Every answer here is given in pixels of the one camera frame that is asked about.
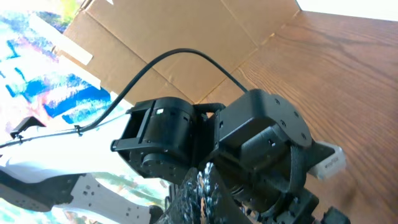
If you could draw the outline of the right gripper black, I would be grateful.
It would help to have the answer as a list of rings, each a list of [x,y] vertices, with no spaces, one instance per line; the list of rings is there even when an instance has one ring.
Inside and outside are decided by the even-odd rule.
[[[319,204],[317,196],[302,189],[297,194],[279,194],[266,212],[257,212],[243,205],[243,213],[252,221],[265,224],[351,224],[351,220],[335,207],[323,213],[321,220],[313,216]]]

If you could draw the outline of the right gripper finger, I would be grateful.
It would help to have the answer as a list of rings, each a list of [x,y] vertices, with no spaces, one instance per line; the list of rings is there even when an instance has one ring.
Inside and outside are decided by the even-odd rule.
[[[216,166],[209,162],[203,171],[191,168],[169,208],[157,223],[245,224],[250,219],[228,192]]]

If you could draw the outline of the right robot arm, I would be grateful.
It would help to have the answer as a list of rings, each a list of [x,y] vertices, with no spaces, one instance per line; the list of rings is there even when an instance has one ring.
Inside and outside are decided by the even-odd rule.
[[[181,185],[191,168],[216,169],[233,205],[260,223],[314,223],[307,175],[346,167],[339,146],[316,141],[285,98],[253,89],[230,105],[175,97],[140,102],[111,143],[136,172]]]

